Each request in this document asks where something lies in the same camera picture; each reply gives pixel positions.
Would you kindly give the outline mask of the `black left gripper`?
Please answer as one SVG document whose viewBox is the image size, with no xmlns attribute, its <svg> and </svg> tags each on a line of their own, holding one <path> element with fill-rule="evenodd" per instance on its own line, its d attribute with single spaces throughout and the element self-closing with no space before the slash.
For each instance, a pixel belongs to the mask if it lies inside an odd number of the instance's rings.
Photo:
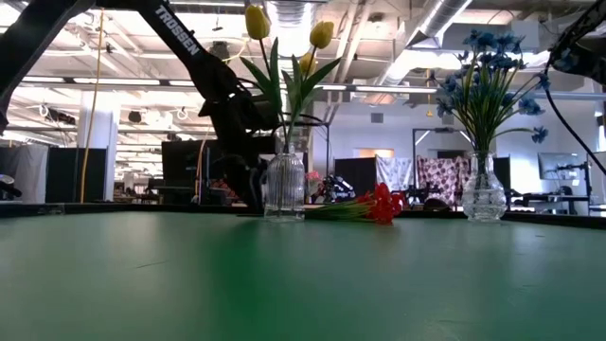
<svg viewBox="0 0 606 341">
<path fill-rule="evenodd" d="M 209 99 L 198 116 L 210 117 L 224 154 L 255 159 L 260 154 L 275 154 L 279 149 L 277 113 L 264 95 L 233 95 L 223 102 Z M 228 186 L 254 211 L 263 210 L 263 175 L 264 161 L 261 158 L 248 168 L 241 158 L 227 160 Z"/>
</svg>

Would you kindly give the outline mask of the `yellow artificial tulip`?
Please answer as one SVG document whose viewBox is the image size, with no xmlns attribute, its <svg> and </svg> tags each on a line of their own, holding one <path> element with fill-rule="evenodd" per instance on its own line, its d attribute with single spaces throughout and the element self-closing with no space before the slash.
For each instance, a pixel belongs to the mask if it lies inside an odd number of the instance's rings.
<svg viewBox="0 0 606 341">
<path fill-rule="evenodd" d="M 258 89 L 271 103 L 272 115 L 279 121 L 279 126 L 282 128 L 285 137 L 280 151 L 288 153 L 289 137 L 287 136 L 286 122 L 283 118 L 280 77 L 278 75 L 278 38 L 274 39 L 270 53 L 267 53 L 263 40 L 270 36 L 271 23 L 265 12 L 259 6 L 250 5 L 246 8 L 244 16 L 249 37 L 259 43 L 267 74 L 264 74 L 253 62 L 243 57 L 241 57 L 241 61 L 257 81 Z"/>
<path fill-rule="evenodd" d="M 316 60 L 316 51 L 325 49 L 330 44 L 333 31 L 334 31 L 333 22 L 321 21 L 313 27 L 313 29 L 310 33 L 309 42 L 312 46 L 312 50 L 315 49 L 315 53 L 314 53 L 315 60 Z M 313 97 L 315 96 L 315 93 L 317 92 L 317 89 L 315 88 L 315 86 L 321 80 L 323 80 L 336 66 L 338 66 L 340 61 L 341 61 L 341 59 L 337 58 L 337 59 L 331 61 L 330 63 L 324 65 L 320 69 L 318 69 L 318 70 L 315 69 L 313 75 L 311 76 L 311 80 L 314 83 L 314 88 L 309 96 L 309 100 L 310 100 L 309 104 L 312 102 Z"/>
<path fill-rule="evenodd" d="M 283 71 L 282 75 L 288 92 L 288 100 L 290 104 L 290 122 L 285 133 L 285 152 L 290 151 L 292 136 L 294 131 L 294 123 L 309 104 L 309 96 L 314 88 L 314 83 L 311 80 L 316 67 L 314 57 L 315 49 L 312 52 L 304 54 L 300 59 L 295 56 L 291 57 L 293 74 L 290 75 Z"/>
</svg>

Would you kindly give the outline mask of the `red artificial flower bunch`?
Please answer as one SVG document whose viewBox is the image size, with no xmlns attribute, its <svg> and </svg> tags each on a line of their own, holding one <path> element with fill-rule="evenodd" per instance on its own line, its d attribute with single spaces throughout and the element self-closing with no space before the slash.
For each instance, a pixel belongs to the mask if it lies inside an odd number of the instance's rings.
<svg viewBox="0 0 606 341">
<path fill-rule="evenodd" d="M 386 183 L 353 201 L 312 208 L 305 212 L 307 220 L 392 224 L 401 214 L 403 195 L 391 193 Z"/>
</svg>

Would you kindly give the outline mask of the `clear ribbed glass vase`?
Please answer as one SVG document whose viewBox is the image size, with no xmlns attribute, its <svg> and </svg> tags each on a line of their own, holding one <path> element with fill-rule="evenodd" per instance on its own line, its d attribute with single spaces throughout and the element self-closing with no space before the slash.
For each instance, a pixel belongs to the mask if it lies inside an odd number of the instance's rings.
<svg viewBox="0 0 606 341">
<path fill-rule="evenodd" d="M 289 145 L 269 163 L 265 190 L 264 217 L 287 223 L 304 219 L 305 167 Z"/>
</svg>

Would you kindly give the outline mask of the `clear bulbous glass vase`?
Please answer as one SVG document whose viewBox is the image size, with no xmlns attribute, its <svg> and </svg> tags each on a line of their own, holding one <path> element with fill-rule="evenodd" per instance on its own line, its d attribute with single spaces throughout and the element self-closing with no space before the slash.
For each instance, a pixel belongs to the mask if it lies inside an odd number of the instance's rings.
<svg viewBox="0 0 606 341">
<path fill-rule="evenodd" d="M 470 153 L 470 177 L 463 186 L 463 213 L 469 221 L 497 222 L 506 212 L 507 198 L 493 170 L 493 154 Z"/>
</svg>

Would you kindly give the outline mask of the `black monitor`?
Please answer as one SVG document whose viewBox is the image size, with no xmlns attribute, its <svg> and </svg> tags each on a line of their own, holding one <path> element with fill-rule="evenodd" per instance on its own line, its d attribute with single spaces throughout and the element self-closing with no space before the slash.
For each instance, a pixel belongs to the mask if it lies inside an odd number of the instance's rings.
<svg viewBox="0 0 606 341">
<path fill-rule="evenodd" d="M 198 168 L 200 150 L 203 150 L 201 171 L 209 179 L 223 178 L 223 156 L 219 142 L 215 139 L 189 141 L 165 141 L 161 144 L 163 178 L 166 183 L 192 181 Z"/>
</svg>

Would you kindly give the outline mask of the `black partition panel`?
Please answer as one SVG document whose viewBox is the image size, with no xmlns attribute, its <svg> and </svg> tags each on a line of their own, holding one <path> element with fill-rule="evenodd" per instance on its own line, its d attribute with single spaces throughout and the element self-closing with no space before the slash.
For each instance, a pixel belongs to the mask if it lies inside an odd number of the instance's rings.
<svg viewBox="0 0 606 341">
<path fill-rule="evenodd" d="M 376 158 L 334 160 L 334 173 L 350 184 L 357 196 L 373 192 L 377 181 Z"/>
<path fill-rule="evenodd" d="M 105 194 L 105 149 L 89 149 L 84 202 L 100 202 Z M 50 148 L 48 151 L 45 202 L 78 203 L 84 148 Z"/>
<path fill-rule="evenodd" d="M 511 188 L 510 158 L 496 157 L 493 159 L 493 172 L 504 189 Z"/>
</svg>

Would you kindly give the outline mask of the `green table mat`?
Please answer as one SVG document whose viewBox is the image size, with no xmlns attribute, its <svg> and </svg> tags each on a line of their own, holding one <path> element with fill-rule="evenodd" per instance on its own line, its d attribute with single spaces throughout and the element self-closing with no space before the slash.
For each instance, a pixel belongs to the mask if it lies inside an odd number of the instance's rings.
<svg viewBox="0 0 606 341">
<path fill-rule="evenodd" d="M 0 221 L 0 341 L 606 341 L 606 231 L 167 212 Z"/>
</svg>

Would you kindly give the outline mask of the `white patterned cloth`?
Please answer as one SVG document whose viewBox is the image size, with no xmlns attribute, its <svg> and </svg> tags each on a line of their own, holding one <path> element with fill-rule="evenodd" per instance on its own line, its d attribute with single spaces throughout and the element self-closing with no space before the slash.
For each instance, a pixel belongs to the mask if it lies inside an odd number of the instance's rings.
<svg viewBox="0 0 606 341">
<path fill-rule="evenodd" d="M 405 190 L 409 187 L 413 162 L 405 157 L 375 156 L 376 183 L 385 183 L 390 191 Z"/>
</svg>

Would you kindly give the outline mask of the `long ceiling light strip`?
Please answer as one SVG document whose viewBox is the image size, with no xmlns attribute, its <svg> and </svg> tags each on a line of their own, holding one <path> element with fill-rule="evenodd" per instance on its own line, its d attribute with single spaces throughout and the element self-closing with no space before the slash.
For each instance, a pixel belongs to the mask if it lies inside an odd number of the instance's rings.
<svg viewBox="0 0 606 341">
<path fill-rule="evenodd" d="M 67 78 L 46 76 L 25 76 L 17 83 L 20 87 L 46 87 L 69 89 L 92 89 L 95 84 L 98 88 L 114 90 L 159 90 L 159 91 L 195 91 L 192 81 L 181 80 L 153 80 L 153 79 L 121 79 L 121 78 Z M 360 84 L 320 83 L 315 88 L 328 92 L 350 93 L 379 93 L 379 94 L 425 94 L 436 95 L 441 92 L 439 88 L 422 86 L 380 86 Z"/>
</svg>

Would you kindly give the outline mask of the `polka dot cloth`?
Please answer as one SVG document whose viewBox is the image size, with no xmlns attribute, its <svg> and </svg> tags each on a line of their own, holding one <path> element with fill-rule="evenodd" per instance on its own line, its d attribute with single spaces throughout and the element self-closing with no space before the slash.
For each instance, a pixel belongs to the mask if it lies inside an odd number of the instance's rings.
<svg viewBox="0 0 606 341">
<path fill-rule="evenodd" d="M 470 178 L 470 160 L 456 158 L 417 157 L 418 187 L 427 189 L 428 199 L 438 199 L 448 206 L 457 206 L 463 186 Z"/>
</svg>

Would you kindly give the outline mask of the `grey partition panel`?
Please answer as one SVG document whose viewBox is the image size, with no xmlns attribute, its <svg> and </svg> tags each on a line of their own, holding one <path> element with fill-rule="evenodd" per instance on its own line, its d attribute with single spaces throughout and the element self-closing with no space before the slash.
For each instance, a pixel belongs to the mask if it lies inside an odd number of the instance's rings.
<svg viewBox="0 0 606 341">
<path fill-rule="evenodd" d="M 14 179 L 23 204 L 45 203 L 48 152 L 41 145 L 0 148 L 0 174 Z"/>
</svg>

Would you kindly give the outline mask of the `grey computer monitor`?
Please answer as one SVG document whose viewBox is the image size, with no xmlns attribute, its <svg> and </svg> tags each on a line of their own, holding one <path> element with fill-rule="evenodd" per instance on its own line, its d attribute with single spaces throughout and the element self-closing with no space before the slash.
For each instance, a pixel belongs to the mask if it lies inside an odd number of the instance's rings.
<svg viewBox="0 0 606 341">
<path fill-rule="evenodd" d="M 578 180 L 581 161 L 576 153 L 539 153 L 542 180 Z"/>
</svg>

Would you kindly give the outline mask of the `black tube frame stand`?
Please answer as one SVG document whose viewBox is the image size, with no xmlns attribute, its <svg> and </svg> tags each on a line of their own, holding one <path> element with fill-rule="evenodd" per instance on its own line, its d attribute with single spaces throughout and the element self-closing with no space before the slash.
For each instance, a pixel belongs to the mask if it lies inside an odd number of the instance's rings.
<svg viewBox="0 0 606 341">
<path fill-rule="evenodd" d="M 303 162 L 306 173 L 322 179 L 330 173 L 332 146 L 328 124 L 307 124 L 301 128 Z"/>
<path fill-rule="evenodd" d="M 418 176 L 417 176 L 417 146 L 418 144 L 429 134 L 454 134 L 459 133 L 472 144 L 471 138 L 463 130 L 455 129 L 452 127 L 438 127 L 438 128 L 413 128 L 412 129 L 412 179 L 413 188 L 418 187 Z"/>
</svg>

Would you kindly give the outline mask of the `silver ribbed air duct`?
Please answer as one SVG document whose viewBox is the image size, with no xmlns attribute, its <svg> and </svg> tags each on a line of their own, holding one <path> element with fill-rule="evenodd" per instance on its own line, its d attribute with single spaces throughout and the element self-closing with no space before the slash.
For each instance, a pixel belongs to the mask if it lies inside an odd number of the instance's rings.
<svg viewBox="0 0 606 341">
<path fill-rule="evenodd" d="M 271 22 L 271 41 L 278 38 L 278 67 L 292 77 L 291 57 L 300 58 L 312 48 L 309 35 L 315 24 L 317 6 L 303 0 L 267 0 L 264 6 Z"/>
</svg>

